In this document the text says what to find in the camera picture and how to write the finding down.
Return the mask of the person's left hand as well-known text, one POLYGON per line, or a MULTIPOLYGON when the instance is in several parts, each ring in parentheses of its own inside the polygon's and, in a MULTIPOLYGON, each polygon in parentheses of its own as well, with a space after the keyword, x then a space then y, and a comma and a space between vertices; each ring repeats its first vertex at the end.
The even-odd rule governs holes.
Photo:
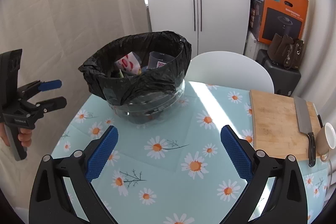
MULTIPOLYGON (((21 128, 20 133, 18 134, 18 140, 21 142, 21 145, 23 147, 29 147, 32 143, 32 131, 26 128, 21 128)), ((0 123, 0 134, 1 134, 1 139, 7 145, 7 147, 10 147, 9 140, 6 135, 4 123, 0 123)))

